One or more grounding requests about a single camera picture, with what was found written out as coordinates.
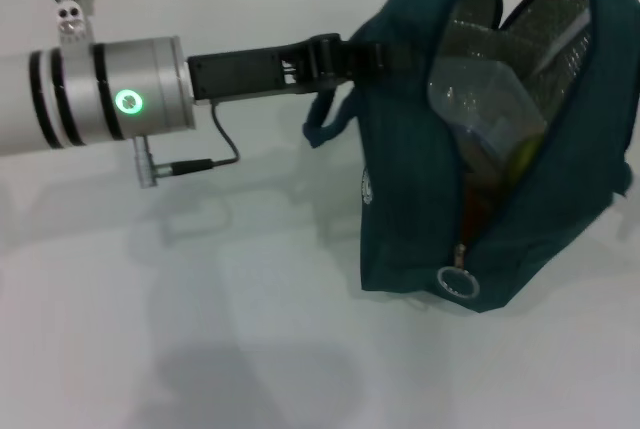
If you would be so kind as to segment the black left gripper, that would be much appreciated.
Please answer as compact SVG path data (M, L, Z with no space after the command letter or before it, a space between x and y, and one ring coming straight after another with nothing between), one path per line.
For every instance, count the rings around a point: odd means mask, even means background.
M324 34L290 45L195 55L187 65L195 101L230 102L318 93L379 77L388 71L388 48Z

